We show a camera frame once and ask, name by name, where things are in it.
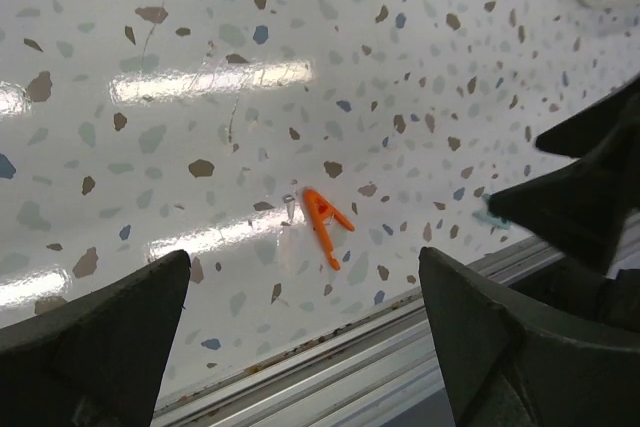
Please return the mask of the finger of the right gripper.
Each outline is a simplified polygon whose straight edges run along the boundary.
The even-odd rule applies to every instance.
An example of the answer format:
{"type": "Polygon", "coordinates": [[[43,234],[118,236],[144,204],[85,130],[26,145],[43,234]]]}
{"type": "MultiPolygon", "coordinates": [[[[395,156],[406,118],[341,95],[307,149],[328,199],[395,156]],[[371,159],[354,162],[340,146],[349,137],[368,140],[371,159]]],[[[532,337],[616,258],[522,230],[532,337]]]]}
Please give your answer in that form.
{"type": "Polygon", "coordinates": [[[595,153],[490,196],[488,210],[594,272],[613,263],[626,219],[639,208],[639,149],[595,153]]]}
{"type": "Polygon", "coordinates": [[[540,134],[535,147],[545,153],[583,157],[616,125],[629,100],[639,93],[639,75],[583,111],[540,134]]]}

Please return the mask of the light teal clothespin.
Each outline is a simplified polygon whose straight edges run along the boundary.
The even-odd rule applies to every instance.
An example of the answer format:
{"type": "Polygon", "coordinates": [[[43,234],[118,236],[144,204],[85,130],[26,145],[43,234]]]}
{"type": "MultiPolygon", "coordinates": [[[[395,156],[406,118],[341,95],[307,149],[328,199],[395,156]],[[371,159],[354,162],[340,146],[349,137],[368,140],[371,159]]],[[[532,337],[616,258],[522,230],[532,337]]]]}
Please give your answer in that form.
{"type": "Polygon", "coordinates": [[[494,214],[492,214],[489,211],[489,200],[490,200],[490,195],[489,194],[483,194],[481,196],[482,202],[483,202],[483,206],[478,209],[475,210],[472,213],[472,216],[477,219],[480,222],[483,222],[485,224],[491,225],[492,227],[495,227],[497,229],[501,229],[501,230],[509,230],[511,228],[511,222],[496,216],[494,214]]]}

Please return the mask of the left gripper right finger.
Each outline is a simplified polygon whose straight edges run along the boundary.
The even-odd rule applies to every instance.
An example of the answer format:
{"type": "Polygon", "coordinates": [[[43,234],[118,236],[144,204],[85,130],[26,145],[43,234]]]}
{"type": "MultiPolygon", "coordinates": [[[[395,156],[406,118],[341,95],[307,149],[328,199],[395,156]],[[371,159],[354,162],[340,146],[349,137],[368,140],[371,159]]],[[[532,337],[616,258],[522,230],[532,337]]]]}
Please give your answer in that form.
{"type": "Polygon", "coordinates": [[[457,425],[638,424],[637,270],[564,264],[537,298],[423,248],[419,277],[457,425]]]}

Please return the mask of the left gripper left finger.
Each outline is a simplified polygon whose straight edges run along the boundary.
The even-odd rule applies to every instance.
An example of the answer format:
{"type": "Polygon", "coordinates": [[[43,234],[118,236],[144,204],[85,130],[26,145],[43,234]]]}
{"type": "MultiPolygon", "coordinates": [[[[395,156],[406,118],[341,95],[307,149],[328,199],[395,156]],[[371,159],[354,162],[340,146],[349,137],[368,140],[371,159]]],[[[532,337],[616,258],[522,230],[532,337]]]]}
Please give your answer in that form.
{"type": "Polygon", "coordinates": [[[190,274],[177,250],[2,329],[2,425],[150,425],[190,274]]]}

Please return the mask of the orange clothespin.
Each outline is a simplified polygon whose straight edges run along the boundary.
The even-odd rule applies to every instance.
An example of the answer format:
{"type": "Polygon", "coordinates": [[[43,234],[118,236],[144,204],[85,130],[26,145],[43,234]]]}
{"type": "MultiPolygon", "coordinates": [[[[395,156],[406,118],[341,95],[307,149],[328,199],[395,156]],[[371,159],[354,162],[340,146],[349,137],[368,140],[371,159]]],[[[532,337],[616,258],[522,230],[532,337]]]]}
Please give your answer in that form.
{"type": "Polygon", "coordinates": [[[334,256],[334,245],[327,228],[328,223],[335,220],[343,229],[349,232],[354,232],[355,226],[342,212],[316,190],[306,188],[303,191],[302,197],[311,226],[316,234],[324,256],[329,266],[334,271],[339,271],[341,265],[334,256]]]}

